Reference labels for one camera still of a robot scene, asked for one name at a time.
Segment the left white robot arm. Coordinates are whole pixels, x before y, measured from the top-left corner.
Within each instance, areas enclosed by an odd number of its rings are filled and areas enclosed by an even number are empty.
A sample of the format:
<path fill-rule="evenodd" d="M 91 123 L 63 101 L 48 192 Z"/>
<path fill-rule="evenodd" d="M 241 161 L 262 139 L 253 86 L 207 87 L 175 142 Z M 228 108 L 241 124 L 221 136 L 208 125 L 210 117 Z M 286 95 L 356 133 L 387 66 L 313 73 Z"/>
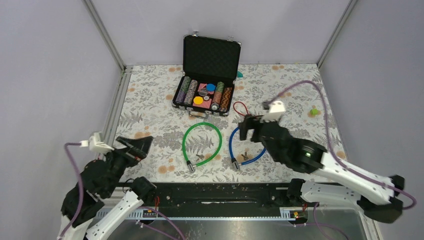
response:
<path fill-rule="evenodd" d="M 104 142 L 101 132 L 94 132 L 88 140 L 66 143 L 65 152 L 76 171 L 77 184 L 65 196 L 61 206 L 59 240 L 106 240 L 114 230 L 141 205 L 148 206 L 155 200 L 156 186 L 144 176 L 131 182 L 122 199 L 94 226 L 90 226 L 97 213 L 104 207 L 104 200 L 112 196 L 125 170 L 144 160 L 153 143 L 153 136 L 126 138 L 116 141 L 123 148 L 115 148 Z M 105 159 L 90 161 L 80 171 L 68 147 L 87 147 L 104 155 Z"/>

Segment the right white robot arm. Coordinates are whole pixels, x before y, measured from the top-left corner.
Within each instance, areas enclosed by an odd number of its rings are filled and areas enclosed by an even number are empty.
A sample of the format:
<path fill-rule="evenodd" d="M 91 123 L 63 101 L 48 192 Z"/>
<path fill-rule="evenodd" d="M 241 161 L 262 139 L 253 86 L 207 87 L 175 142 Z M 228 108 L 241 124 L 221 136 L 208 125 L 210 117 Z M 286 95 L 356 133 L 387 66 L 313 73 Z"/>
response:
<path fill-rule="evenodd" d="M 277 121 L 265 122 L 261 116 L 248 114 L 238 124 L 240 140 L 261 143 L 272 160 L 302 174 L 316 175 L 336 182 L 335 185 L 314 183 L 300 178 L 290 181 L 287 201 L 293 206 L 305 203 L 346 205 L 361 210 L 380 223 L 394 223 L 403 213 L 398 199 L 405 179 L 399 175 L 381 176 L 344 160 L 337 160 L 324 146 L 308 139 L 293 137 Z"/>

